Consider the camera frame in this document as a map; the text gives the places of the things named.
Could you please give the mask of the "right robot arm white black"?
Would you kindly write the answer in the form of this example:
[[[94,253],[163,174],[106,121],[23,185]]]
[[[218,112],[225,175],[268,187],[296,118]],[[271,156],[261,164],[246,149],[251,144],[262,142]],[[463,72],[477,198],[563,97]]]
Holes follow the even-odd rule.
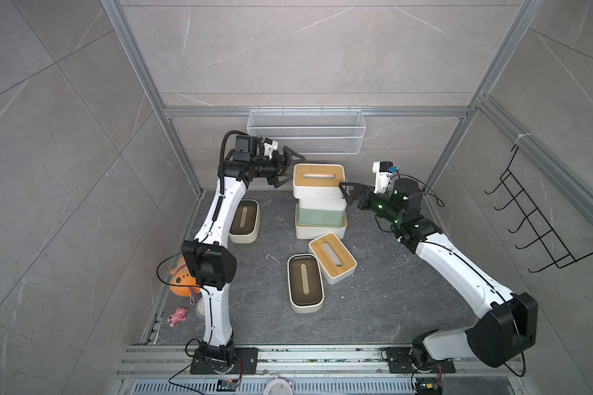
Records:
[[[396,240],[445,278],[478,319],[468,328],[434,330],[416,337],[411,356],[417,370],[427,371],[456,358],[476,358],[497,368],[535,345],[536,300],[526,292],[514,293],[485,273],[421,213],[423,190],[418,181],[399,178],[391,193],[350,182],[340,183],[339,188],[347,204],[388,222]]]

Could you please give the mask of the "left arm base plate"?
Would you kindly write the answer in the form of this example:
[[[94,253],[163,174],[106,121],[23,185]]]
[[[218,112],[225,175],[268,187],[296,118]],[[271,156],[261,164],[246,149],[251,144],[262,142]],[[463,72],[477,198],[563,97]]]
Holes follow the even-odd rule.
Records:
[[[196,351],[191,375],[253,375],[258,365],[259,349],[255,347],[216,348]]]

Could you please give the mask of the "bamboo-lid tissue box front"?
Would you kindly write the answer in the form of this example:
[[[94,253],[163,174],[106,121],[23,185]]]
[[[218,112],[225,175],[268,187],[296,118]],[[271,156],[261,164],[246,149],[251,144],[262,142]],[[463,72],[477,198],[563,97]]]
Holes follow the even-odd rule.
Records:
[[[345,181],[341,165],[298,164],[293,168],[293,196],[297,199],[338,200],[343,197],[339,185]]]

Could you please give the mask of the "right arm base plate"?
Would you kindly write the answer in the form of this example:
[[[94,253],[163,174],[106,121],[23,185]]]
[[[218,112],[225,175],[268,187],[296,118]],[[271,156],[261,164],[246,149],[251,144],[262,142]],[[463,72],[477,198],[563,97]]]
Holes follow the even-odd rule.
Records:
[[[381,349],[381,358],[388,364],[392,374],[456,372],[451,359],[434,360],[420,347],[384,347]]]

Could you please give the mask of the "green square tissue box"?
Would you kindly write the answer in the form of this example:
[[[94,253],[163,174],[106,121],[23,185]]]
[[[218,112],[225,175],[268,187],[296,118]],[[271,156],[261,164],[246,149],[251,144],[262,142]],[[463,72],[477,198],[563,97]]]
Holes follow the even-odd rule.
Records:
[[[345,227],[345,211],[296,208],[296,223],[300,226],[313,227]]]

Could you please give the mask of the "white box grey-blue lid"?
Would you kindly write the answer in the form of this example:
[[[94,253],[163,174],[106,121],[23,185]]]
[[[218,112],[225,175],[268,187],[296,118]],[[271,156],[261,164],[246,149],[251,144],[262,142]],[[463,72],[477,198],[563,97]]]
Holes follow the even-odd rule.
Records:
[[[343,198],[333,199],[317,199],[317,198],[301,198],[299,206],[304,210],[318,210],[342,212],[347,207],[347,202]]]

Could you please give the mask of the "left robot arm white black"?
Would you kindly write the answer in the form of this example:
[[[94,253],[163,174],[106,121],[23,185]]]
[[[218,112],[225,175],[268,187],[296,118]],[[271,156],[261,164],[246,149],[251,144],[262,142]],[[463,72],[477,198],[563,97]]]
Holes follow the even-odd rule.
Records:
[[[205,305],[204,337],[194,357],[219,374],[236,363],[228,296],[237,259],[228,251],[229,233],[240,201],[257,178],[278,188],[288,182],[291,166],[306,158],[268,138],[240,131],[225,134],[218,157],[217,188],[209,213],[198,233],[182,246],[182,255],[196,280]]]

